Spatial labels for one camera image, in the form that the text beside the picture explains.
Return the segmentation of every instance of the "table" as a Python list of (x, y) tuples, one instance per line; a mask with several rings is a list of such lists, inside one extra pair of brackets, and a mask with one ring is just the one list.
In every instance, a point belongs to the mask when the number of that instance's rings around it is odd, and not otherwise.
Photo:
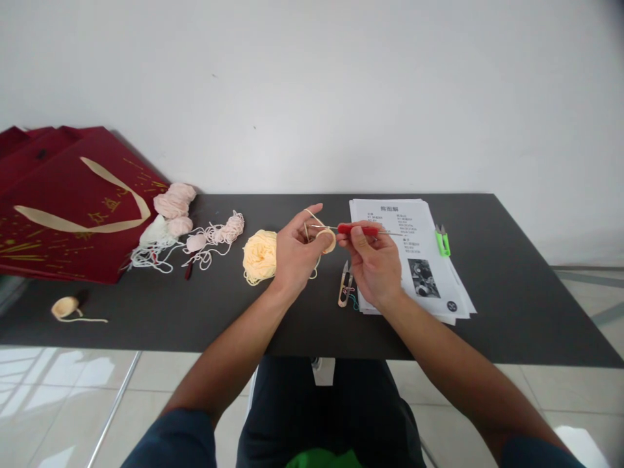
[[(452, 329), (495, 363), (624, 368), (624, 361), (583, 312), (544, 258), (492, 194), (202, 195), (192, 204), (195, 226), (224, 223), (232, 210), (245, 230), (209, 270), (195, 266), (185, 281), (181, 250), (171, 274), (133, 269), (117, 285), (33, 280), (0, 318), (0, 345), (201, 352), (269, 284), (242, 276), (242, 247), (258, 229), (279, 230), (298, 211), (323, 202), (328, 225), (350, 220), (352, 198), (422, 198), (444, 223), (452, 261), (478, 314)], [(279, 326), (267, 352), (281, 356), (411, 359), (383, 317), (336, 304), (348, 254), (325, 255)], [(78, 296), (88, 317), (108, 324), (57, 322), (55, 300)]]

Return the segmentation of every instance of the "white wall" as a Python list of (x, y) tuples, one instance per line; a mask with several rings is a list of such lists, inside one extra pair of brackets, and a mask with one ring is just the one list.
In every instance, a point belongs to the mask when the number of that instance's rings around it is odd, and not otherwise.
[(0, 127), (106, 125), (213, 193), (494, 192), (550, 263), (624, 265), (606, 0), (3, 0), (0, 18)]

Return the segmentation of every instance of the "ribbon handle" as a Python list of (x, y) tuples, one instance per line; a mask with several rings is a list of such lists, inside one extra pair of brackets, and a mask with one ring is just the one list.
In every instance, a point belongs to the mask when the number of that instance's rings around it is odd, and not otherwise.
[(80, 160), (85, 163), (86, 166), (91, 169), (91, 171), (93, 171), (93, 173), (95, 173), (97, 176), (101, 177), (107, 182), (112, 183), (113, 185), (116, 185), (117, 187), (120, 187), (130, 192), (132, 194), (132, 197), (134, 197), (136, 201), (136, 206), (140, 211), (141, 217), (135, 220), (104, 224), (102, 226), (84, 227), (80, 226), (80, 224), (67, 221), (66, 219), (59, 218), (58, 216), (46, 213), (45, 211), (41, 211), (35, 208), (28, 208), (20, 205), (16, 205), (13, 208), (15, 208), (18, 213), (25, 216), (34, 223), (40, 224), (41, 226), (50, 229), (54, 229), (56, 231), (69, 233), (114, 233), (119, 231), (125, 231), (127, 229), (132, 229), (140, 226), (151, 216), (150, 208), (148, 207), (147, 203), (134, 190), (132, 190), (125, 183), (120, 181), (117, 177), (112, 175), (107, 169), (104, 169), (104, 167), (100, 166), (95, 161), (91, 161), (90, 159), (87, 159), (85, 157), (81, 157)]

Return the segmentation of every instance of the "sleeve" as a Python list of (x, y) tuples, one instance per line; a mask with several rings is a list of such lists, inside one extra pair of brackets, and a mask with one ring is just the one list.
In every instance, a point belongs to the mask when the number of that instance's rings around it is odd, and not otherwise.
[(206, 413), (175, 409), (152, 424), (122, 468), (216, 468), (214, 436)]
[(571, 453), (533, 437), (513, 437), (502, 448), (501, 468), (585, 468)]

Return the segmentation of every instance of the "hand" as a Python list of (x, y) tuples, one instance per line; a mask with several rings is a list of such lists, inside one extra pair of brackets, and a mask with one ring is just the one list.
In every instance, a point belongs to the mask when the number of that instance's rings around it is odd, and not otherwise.
[[(316, 214), (322, 208), (323, 204), (318, 203), (307, 209)], [(307, 243), (304, 224), (310, 218), (310, 214), (303, 210), (278, 233), (277, 268), (273, 285), (292, 296), (293, 300), (306, 287), (319, 257), (333, 241), (328, 233), (316, 237), (322, 228), (308, 227), (311, 242)]]
[(351, 229), (351, 237), (338, 234), (336, 240), (340, 247), (351, 253), (353, 276), (364, 299), (384, 312), (392, 301), (405, 294), (401, 287), (397, 245), (389, 235), (379, 234), (377, 239), (364, 236), (362, 227), (384, 230), (379, 223), (359, 221), (350, 225), (355, 226)]

